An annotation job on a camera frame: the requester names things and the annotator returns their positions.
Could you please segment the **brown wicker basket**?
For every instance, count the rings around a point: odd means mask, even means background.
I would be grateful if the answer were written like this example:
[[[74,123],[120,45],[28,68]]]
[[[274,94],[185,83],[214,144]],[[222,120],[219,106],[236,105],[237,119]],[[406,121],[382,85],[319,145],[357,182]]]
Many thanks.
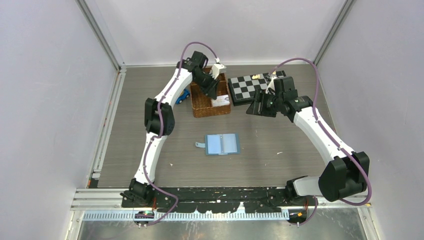
[[[220,73],[217,79],[219,80],[217,85],[217,96],[227,96],[229,98],[229,103],[222,106],[213,106],[213,99],[205,96],[200,87],[192,81],[189,85],[189,91],[191,93],[191,105],[195,118],[226,115],[231,112],[232,100],[230,98],[230,90],[226,76],[224,73]]]

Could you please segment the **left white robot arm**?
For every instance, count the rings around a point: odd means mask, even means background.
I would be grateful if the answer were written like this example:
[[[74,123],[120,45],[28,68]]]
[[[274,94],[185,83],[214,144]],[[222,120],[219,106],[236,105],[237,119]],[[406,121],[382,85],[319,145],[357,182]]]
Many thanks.
[[[148,207],[153,202],[158,190],[154,185],[157,163],[165,140],[176,125],[173,108],[183,90],[195,83],[206,97],[214,100],[217,98],[218,77],[226,71],[226,66],[216,57],[215,63],[205,71],[207,63],[206,55],[194,51],[191,57],[177,63],[173,76],[163,90],[154,98],[145,100],[145,147],[138,170],[128,189],[121,193],[122,207]]]

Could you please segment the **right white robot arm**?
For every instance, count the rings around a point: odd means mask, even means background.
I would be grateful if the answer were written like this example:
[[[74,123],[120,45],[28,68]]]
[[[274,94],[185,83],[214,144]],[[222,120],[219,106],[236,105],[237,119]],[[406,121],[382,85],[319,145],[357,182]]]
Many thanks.
[[[353,150],[337,136],[321,117],[315,102],[298,94],[291,76],[274,78],[266,89],[257,89],[246,113],[272,118],[278,113],[286,116],[304,132],[324,161],[320,176],[301,176],[287,181],[284,194],[288,203],[299,205],[306,196],[346,203],[347,197],[363,192],[367,192],[367,196],[358,205],[370,200],[368,155]]]

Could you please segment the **blue card holder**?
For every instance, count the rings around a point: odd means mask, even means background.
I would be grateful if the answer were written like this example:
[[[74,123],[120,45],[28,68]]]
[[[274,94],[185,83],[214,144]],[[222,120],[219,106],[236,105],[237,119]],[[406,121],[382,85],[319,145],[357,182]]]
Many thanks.
[[[208,134],[204,142],[196,142],[195,147],[205,150],[207,156],[240,154],[240,139],[237,133]]]

